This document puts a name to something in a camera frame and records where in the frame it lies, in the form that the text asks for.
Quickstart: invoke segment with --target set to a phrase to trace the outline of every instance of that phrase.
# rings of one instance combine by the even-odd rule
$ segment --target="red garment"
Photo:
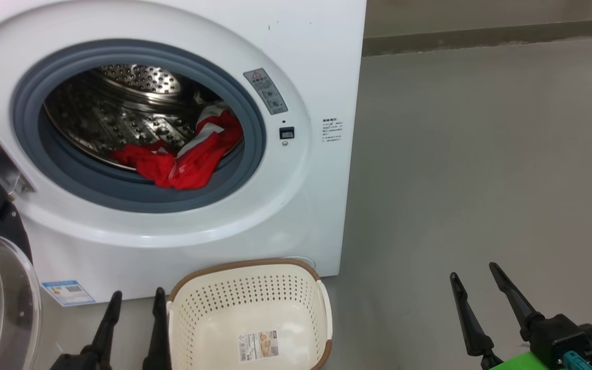
[[[178,158],[163,140],[142,146],[128,144],[110,156],[121,164],[136,168],[139,175],[154,180],[158,187],[177,190],[202,188],[209,183],[223,155],[244,135],[236,117],[227,110],[211,108],[205,109],[203,114],[213,115],[204,119],[201,117],[196,125],[196,136],[192,141],[198,144],[193,147],[185,145],[188,149]]]

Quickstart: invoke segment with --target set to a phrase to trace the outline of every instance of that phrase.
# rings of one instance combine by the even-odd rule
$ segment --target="basket bottom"
[[[277,351],[273,350],[277,356],[263,358],[261,344],[257,347],[255,336],[249,335],[260,337],[262,332],[273,331],[277,334]],[[296,302],[247,304],[215,311],[200,319],[195,328],[192,368],[310,370],[322,357],[326,340],[319,336],[324,335],[324,328],[315,328],[310,311]],[[271,347],[267,350],[271,356]]]

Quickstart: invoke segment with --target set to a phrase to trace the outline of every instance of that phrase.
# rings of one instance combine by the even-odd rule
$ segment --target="laundry basket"
[[[190,274],[167,312],[173,370],[319,369],[332,348],[326,287],[289,258]]]

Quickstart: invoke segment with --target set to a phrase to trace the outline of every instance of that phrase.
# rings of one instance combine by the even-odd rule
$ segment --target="white washing machine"
[[[364,10],[0,0],[0,185],[14,199],[0,216],[21,216],[45,290],[63,305],[150,297],[264,257],[338,274]],[[182,145],[193,132],[176,122],[217,101],[244,136],[206,187],[156,187],[106,156],[111,142]]]

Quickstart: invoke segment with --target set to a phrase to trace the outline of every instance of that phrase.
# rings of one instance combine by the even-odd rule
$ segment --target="gray rubber gasket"
[[[72,147],[45,117],[42,104],[61,82],[101,65],[160,65],[207,86],[225,100],[244,129],[244,142],[198,190],[158,188],[138,174],[115,169]],[[123,211],[171,213],[200,208],[232,194],[254,173],[264,154],[266,130],[257,105],[239,82],[190,52],[141,40],[75,45],[43,59],[19,82],[12,126],[24,152],[42,173],[87,201]]]

